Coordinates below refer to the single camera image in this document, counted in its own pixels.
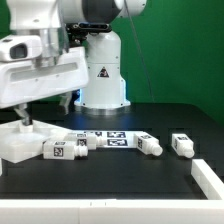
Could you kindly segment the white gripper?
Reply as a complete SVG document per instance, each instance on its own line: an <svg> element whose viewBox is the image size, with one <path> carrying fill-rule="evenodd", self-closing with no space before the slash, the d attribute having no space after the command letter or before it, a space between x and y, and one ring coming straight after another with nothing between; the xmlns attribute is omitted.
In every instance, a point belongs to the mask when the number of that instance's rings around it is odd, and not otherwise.
<svg viewBox="0 0 224 224"><path fill-rule="evenodd" d="M0 63L0 108L16 105L14 111L22 124L29 126L33 122L26 103L62 94L59 111L66 115L72 99L70 91L85 87L88 81L83 47L61 55L55 66L35 68L30 60Z"/></svg>

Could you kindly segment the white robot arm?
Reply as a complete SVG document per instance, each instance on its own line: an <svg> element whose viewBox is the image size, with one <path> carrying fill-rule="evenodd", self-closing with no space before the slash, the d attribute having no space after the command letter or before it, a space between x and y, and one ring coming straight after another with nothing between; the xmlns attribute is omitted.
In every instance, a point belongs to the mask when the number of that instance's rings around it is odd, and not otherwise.
<svg viewBox="0 0 224 224"><path fill-rule="evenodd" d="M117 18L142 13L147 0L6 0L11 34L0 39L0 108L12 107L26 126L32 101L58 95L90 113L127 109L120 74Z"/></svg>

